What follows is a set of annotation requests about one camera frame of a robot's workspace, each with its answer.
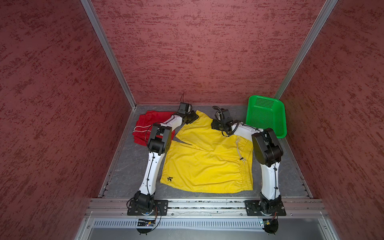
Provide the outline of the yellow shorts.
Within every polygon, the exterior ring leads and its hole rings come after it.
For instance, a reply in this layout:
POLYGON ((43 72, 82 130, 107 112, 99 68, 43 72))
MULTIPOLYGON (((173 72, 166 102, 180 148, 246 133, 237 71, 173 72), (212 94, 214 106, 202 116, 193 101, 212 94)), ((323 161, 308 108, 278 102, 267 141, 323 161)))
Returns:
POLYGON ((199 118, 184 125, 166 154, 161 183, 172 188, 212 194, 253 190, 253 144, 239 137, 224 137, 211 128, 212 119, 199 118))

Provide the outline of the green plastic basket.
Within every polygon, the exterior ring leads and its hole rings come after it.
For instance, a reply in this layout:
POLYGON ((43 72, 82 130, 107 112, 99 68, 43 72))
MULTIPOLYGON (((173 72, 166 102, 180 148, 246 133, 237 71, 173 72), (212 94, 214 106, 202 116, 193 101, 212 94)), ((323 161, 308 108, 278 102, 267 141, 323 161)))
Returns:
POLYGON ((250 96, 246 125, 259 129, 271 128, 278 139, 285 138, 287 135, 285 105, 277 99, 250 96))

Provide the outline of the red shorts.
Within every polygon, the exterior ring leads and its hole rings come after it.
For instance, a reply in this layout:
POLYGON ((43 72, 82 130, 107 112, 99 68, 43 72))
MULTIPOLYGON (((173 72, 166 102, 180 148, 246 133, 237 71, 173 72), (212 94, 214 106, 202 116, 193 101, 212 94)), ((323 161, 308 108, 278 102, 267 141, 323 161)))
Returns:
POLYGON ((173 115, 173 112, 157 111, 147 111, 146 114, 140 115, 133 130, 134 142, 138 145, 146 146, 148 144, 152 124, 165 123, 173 115))

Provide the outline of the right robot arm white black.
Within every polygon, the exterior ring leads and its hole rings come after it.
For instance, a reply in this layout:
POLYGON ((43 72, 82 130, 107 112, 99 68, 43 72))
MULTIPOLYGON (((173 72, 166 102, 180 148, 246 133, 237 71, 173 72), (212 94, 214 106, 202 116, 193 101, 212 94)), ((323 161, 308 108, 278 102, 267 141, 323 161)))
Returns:
POLYGON ((211 123, 213 130, 221 131, 225 137, 238 136, 253 144, 254 155, 261 165, 262 190, 260 192, 259 211, 271 216, 283 209, 279 188, 279 167, 284 154, 273 129, 258 129, 243 122, 233 120, 229 110, 213 106, 215 119, 211 123))

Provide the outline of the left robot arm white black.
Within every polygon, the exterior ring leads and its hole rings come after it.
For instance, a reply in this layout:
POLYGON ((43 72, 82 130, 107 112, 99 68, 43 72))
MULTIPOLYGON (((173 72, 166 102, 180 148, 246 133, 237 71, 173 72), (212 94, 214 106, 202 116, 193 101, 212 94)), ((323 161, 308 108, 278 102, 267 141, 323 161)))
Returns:
POLYGON ((169 151, 172 143, 172 132, 185 124, 191 124, 199 116, 193 110, 191 104, 181 102, 176 113, 163 122, 155 122, 150 125, 150 134, 146 138, 148 153, 148 164, 142 183, 131 200, 131 209, 142 215, 150 215, 156 212, 155 192, 156 181, 161 163, 169 151))

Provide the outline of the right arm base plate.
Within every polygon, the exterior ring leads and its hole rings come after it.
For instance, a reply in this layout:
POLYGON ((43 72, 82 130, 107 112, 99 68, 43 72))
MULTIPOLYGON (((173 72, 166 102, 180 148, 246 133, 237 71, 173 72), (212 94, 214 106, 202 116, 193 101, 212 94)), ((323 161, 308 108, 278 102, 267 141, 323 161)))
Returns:
POLYGON ((247 216, 285 217, 287 215, 282 201, 247 200, 244 204, 247 216))

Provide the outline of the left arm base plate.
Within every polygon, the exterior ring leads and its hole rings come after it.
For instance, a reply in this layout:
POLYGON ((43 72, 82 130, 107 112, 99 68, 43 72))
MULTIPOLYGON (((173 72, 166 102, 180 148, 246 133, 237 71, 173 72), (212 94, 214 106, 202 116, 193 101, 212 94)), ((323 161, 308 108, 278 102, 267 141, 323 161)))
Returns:
POLYGON ((134 200, 127 201, 128 216, 166 216, 168 200, 150 200, 148 204, 139 205, 134 200))

